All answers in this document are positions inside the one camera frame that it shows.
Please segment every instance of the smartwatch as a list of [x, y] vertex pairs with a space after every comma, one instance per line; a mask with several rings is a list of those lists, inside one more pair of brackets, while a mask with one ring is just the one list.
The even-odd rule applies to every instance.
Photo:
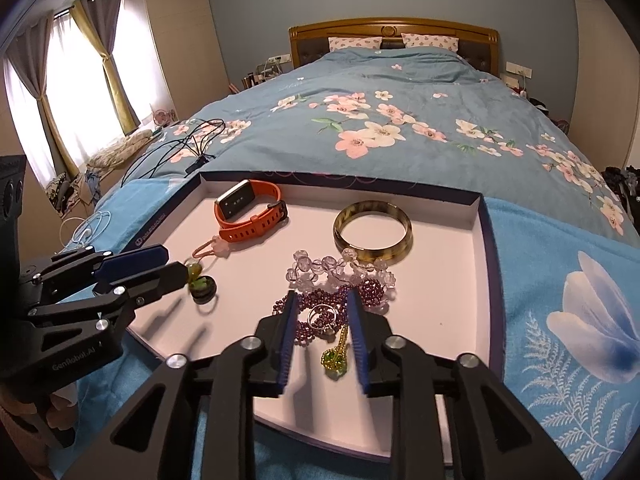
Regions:
[[[247, 208], [259, 195], [272, 196], [274, 202], [270, 203], [262, 213], [251, 216], [245, 222], [229, 221]], [[287, 204], [282, 199], [280, 188], [262, 180], [243, 180], [236, 184], [216, 199], [213, 211], [220, 224], [219, 236], [229, 243], [259, 238], [288, 216]]]

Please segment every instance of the pink patterned pillow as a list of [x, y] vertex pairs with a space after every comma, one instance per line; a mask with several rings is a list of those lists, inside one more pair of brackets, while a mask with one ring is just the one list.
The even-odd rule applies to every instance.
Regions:
[[452, 52], [458, 51], [458, 38], [451, 36], [433, 36], [432, 34], [402, 34], [404, 46], [437, 46]]
[[329, 38], [329, 52], [349, 48], [350, 46], [360, 46], [362, 48], [380, 48], [382, 37], [376, 38]]

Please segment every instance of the curtain rod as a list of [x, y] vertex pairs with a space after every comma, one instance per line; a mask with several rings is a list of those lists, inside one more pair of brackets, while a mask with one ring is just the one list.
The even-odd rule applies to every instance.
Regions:
[[60, 18], [62, 16], [65, 16], [66, 14], [68, 14], [69, 12], [71, 12], [71, 7], [67, 7], [66, 9], [62, 9], [60, 10], [60, 12], [56, 13], [53, 15], [53, 19], [57, 19]]

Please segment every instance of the gray wall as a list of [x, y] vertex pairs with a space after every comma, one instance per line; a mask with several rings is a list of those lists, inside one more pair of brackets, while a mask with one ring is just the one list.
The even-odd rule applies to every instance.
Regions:
[[226, 71], [240, 79], [289, 52], [289, 27], [342, 18], [417, 16], [495, 28], [500, 63], [533, 70], [530, 95], [569, 119], [578, 68], [574, 0], [210, 0]]

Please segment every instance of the watch face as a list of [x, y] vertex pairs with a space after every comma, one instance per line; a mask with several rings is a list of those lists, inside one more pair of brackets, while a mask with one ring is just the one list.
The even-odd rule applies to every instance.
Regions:
[[216, 202], [220, 206], [222, 216], [229, 220], [238, 215], [245, 207], [255, 200], [254, 188], [248, 180], [236, 184], [229, 191], [218, 197]]

